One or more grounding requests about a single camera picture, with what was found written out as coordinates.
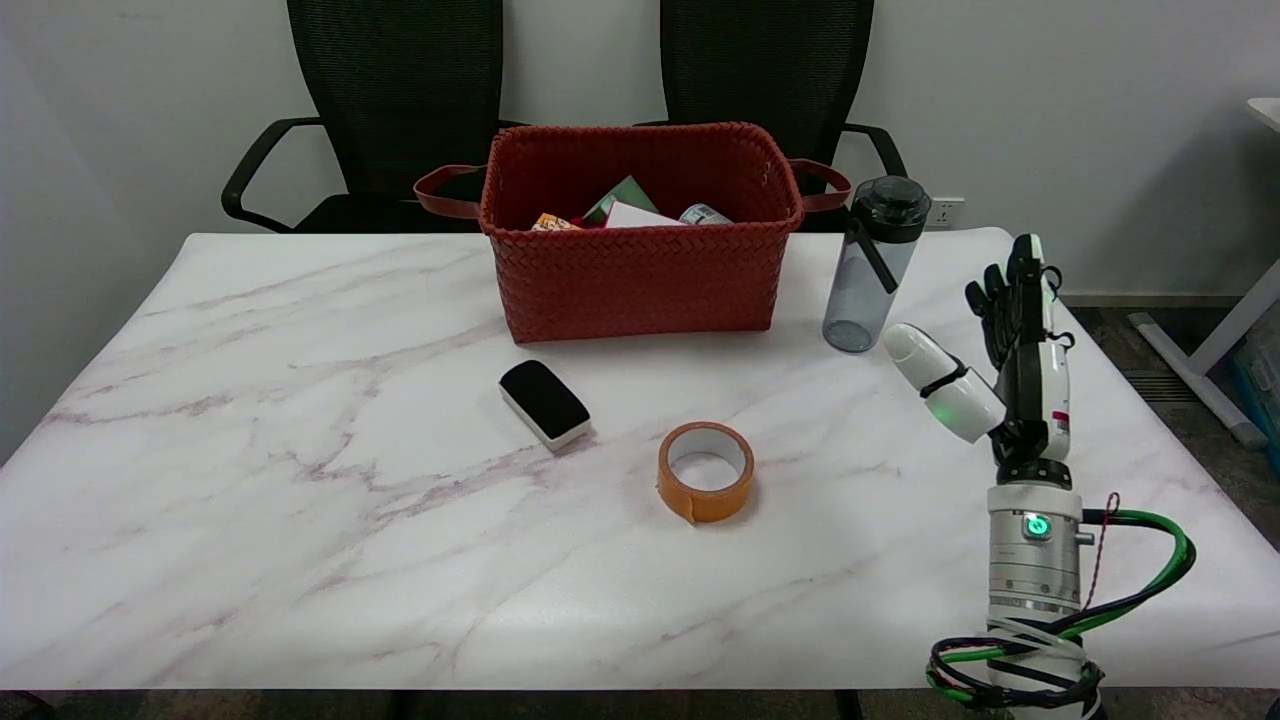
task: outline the black eraser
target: black eraser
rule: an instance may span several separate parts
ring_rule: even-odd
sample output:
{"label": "black eraser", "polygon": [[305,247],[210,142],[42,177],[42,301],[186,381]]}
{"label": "black eraser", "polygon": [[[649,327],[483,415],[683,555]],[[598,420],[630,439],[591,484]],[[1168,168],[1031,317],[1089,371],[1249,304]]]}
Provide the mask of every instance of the black eraser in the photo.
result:
{"label": "black eraser", "polygon": [[591,416],[582,401],[538,360],[525,360],[507,370],[498,388],[538,439],[553,451],[590,428]]}

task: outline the floor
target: floor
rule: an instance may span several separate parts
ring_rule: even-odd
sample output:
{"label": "floor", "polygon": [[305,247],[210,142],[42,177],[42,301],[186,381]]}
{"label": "floor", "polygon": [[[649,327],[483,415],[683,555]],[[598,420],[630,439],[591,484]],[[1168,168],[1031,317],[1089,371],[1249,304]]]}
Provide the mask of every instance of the floor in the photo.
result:
{"label": "floor", "polygon": [[[1193,347],[1221,318],[1221,310],[1151,311],[1184,347]],[[1076,316],[1121,370],[1147,379],[1167,370],[1134,332],[1123,309],[1076,309]],[[1229,388],[1219,369],[1211,375]],[[1194,400],[1165,395],[1152,409],[1222,486],[1258,530],[1280,550],[1280,482],[1262,455],[1234,442],[1213,415]],[[1221,688],[1108,689],[1112,720],[1262,720],[1276,691]],[[861,694],[867,720],[961,720],[972,714],[925,691]],[[51,698],[61,720],[380,720],[388,693],[376,692],[119,692],[69,693]],[[498,720],[833,720],[827,692],[662,692],[662,693],[451,693],[424,696],[419,717]],[[0,700],[0,720],[20,715],[23,705]]]}

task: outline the robotic hand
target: robotic hand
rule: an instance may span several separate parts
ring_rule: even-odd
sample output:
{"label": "robotic hand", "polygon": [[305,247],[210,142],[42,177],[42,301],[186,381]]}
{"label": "robotic hand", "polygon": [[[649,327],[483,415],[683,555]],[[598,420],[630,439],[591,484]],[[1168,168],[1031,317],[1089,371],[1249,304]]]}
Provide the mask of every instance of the robotic hand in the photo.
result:
{"label": "robotic hand", "polygon": [[[1066,466],[1066,351],[1074,338],[1053,332],[1060,283],[1061,274],[1044,265],[1039,237],[1024,234],[1004,269],[991,265],[965,288],[998,373],[995,387],[914,325],[892,325],[883,336],[934,418],[966,442],[989,437],[997,466],[987,495],[991,635],[936,644],[927,676],[966,705],[1015,707],[1018,719],[1105,716],[1101,670],[1079,639],[1053,632],[1080,612],[1079,546],[1093,543],[1079,532],[1082,500]],[[988,650],[945,655],[972,647]],[[951,665],[968,660],[987,660],[991,682]]]}

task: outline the basket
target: basket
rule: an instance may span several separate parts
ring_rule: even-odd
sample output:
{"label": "basket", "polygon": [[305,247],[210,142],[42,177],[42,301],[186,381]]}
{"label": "basket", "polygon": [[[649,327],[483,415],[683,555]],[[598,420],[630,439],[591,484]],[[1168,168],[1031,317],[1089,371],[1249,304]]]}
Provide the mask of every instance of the basket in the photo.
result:
{"label": "basket", "polygon": [[[787,236],[806,211],[836,209],[851,190],[827,165],[788,161],[748,123],[520,127],[494,140],[486,167],[479,204],[433,193],[485,165],[438,168],[413,191],[431,213],[479,220],[516,342],[765,331]],[[792,169],[836,192],[801,197]],[[667,217],[705,202],[736,223],[529,229],[543,213],[581,215],[627,176]]]}

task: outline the chair armrest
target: chair armrest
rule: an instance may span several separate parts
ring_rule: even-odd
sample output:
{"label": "chair armrest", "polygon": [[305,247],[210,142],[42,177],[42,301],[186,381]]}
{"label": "chair armrest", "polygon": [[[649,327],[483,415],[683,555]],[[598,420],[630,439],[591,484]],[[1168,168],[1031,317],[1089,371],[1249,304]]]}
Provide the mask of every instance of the chair armrest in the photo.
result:
{"label": "chair armrest", "polygon": [[897,154],[897,145],[893,145],[893,138],[890,137],[887,129],[845,123],[845,132],[856,132],[872,138],[872,145],[876,146],[876,154],[879,155],[884,172],[891,176],[908,177],[902,156]]}
{"label": "chair armrest", "polygon": [[274,123],[266,126],[262,135],[257,136],[253,145],[250,145],[248,151],[241,158],[238,165],[232,172],[230,179],[227,181],[227,186],[223,187],[223,211],[237,220],[244,220],[261,225],[269,231],[274,232],[291,232],[293,228],[289,225],[268,218],[266,215],[259,215],[257,213],[251,213],[241,205],[241,197],[244,195],[244,188],[248,187],[248,181],[253,179],[253,173],[262,165],[262,160],[266,160],[268,154],[275,147],[275,143],[284,137],[284,133],[298,126],[319,126],[323,124],[320,118],[287,118],[283,120],[275,120]]}

